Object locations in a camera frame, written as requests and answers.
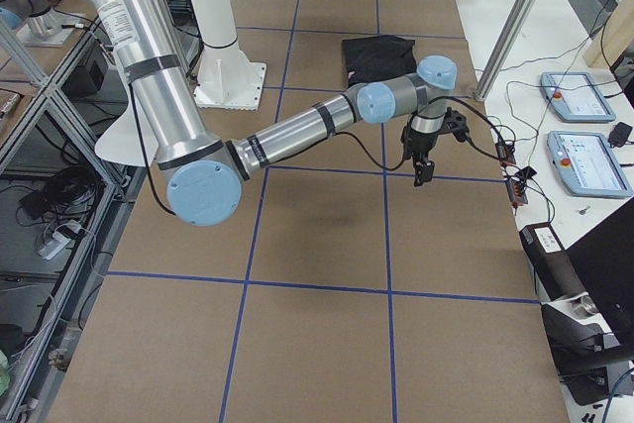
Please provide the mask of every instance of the white label sticker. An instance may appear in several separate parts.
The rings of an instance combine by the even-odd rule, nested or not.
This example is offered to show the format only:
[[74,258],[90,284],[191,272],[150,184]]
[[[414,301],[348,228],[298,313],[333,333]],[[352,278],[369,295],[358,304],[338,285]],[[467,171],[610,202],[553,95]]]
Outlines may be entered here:
[[546,253],[560,252],[562,250],[550,228],[536,228],[535,235]]
[[114,50],[138,42],[139,33],[132,23],[126,6],[115,0],[99,8],[99,17],[103,22]]

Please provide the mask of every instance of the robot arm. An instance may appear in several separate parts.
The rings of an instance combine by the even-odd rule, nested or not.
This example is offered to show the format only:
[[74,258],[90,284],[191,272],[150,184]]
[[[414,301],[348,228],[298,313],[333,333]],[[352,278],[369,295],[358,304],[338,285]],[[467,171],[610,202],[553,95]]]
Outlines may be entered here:
[[454,88],[456,66],[449,59],[428,57],[417,73],[356,85],[245,139],[224,143],[205,128],[176,53],[173,31],[162,20],[157,1],[89,1],[112,41],[122,79],[157,138],[157,163],[168,182],[167,198],[182,220],[206,226],[227,219],[240,201],[242,181],[362,119],[383,123],[415,115],[403,141],[414,159],[418,184],[431,179],[433,163],[427,155],[448,109],[445,101],[432,101]]

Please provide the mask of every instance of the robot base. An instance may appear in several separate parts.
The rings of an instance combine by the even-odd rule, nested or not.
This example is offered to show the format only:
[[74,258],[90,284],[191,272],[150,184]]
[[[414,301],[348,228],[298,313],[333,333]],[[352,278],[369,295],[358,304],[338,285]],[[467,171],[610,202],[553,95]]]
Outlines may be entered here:
[[239,49],[223,53],[205,49],[194,91],[196,104],[201,108],[256,110],[265,75],[266,64],[251,63]]

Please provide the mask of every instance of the brown cardboard floor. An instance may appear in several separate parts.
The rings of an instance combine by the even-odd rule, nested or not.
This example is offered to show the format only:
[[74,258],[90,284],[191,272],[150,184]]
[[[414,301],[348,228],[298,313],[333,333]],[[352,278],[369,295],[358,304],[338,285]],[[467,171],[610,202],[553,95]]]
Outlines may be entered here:
[[[258,112],[203,111],[226,139],[344,90],[346,38],[407,36],[455,60],[456,94],[475,85],[454,0],[233,7],[268,74]],[[396,123],[355,127],[383,163]],[[210,229],[144,187],[48,421],[566,422],[497,165],[452,137],[432,155],[414,189],[409,164],[384,173],[337,138],[245,183]]]

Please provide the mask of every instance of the black monitor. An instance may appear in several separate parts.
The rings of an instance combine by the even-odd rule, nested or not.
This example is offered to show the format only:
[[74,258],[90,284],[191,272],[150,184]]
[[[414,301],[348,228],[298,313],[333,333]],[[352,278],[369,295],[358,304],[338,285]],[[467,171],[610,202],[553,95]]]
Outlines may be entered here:
[[568,255],[616,338],[634,342],[634,199],[581,237]]

